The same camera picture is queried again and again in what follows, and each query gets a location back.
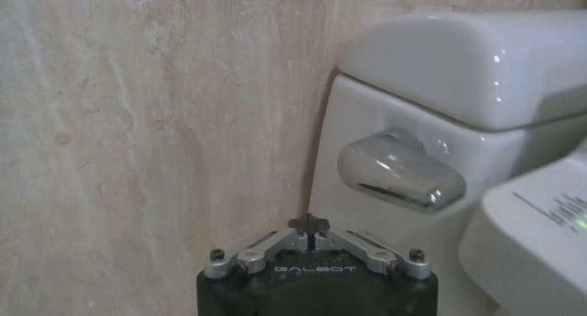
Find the flush handle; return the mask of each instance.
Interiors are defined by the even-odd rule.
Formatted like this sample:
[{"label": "flush handle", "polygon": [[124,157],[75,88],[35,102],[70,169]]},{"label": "flush handle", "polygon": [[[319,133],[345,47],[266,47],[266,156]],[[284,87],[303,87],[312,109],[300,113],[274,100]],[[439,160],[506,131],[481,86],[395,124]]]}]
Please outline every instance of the flush handle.
[{"label": "flush handle", "polygon": [[423,212],[441,210],[467,190],[461,173],[427,156],[421,141],[401,128],[349,144],[338,168],[349,187]]}]

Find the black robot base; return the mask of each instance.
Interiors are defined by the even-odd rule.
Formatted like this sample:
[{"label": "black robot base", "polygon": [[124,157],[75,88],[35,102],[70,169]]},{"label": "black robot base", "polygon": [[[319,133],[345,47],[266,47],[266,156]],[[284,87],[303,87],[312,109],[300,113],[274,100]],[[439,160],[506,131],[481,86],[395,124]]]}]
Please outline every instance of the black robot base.
[{"label": "black robot base", "polygon": [[198,275],[199,316],[437,316],[438,277],[373,235],[311,214],[234,251]]}]

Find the toilet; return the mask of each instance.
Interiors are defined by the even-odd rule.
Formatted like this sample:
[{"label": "toilet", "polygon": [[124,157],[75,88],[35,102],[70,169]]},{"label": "toilet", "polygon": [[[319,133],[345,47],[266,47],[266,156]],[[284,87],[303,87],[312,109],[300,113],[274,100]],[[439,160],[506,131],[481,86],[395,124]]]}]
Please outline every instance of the toilet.
[{"label": "toilet", "polygon": [[587,134],[587,13],[406,15],[338,65],[310,212],[426,251],[441,316],[494,315],[458,245],[485,191]]},{"label": "toilet", "polygon": [[459,244],[495,316],[587,311],[587,139],[563,159],[494,187]]}]

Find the black knob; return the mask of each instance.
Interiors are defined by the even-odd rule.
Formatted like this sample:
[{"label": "black knob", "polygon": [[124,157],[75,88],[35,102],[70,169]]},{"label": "black knob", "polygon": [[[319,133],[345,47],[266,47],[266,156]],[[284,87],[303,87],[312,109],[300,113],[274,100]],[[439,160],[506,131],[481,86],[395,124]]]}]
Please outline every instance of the black knob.
[{"label": "black knob", "polygon": [[411,249],[410,250],[410,261],[413,262],[423,262],[425,261],[425,251],[421,249]]},{"label": "black knob", "polygon": [[211,261],[220,261],[224,259],[224,250],[223,249],[214,249],[210,251],[210,260]]}]

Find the toilet tank lid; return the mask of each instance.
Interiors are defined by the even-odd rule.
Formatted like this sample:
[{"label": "toilet tank lid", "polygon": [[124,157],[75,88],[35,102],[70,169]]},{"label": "toilet tank lid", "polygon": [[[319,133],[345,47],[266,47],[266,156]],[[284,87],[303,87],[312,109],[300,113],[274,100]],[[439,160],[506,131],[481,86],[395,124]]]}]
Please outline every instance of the toilet tank lid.
[{"label": "toilet tank lid", "polygon": [[587,10],[413,14],[374,26],[350,76],[483,130],[587,112]]}]

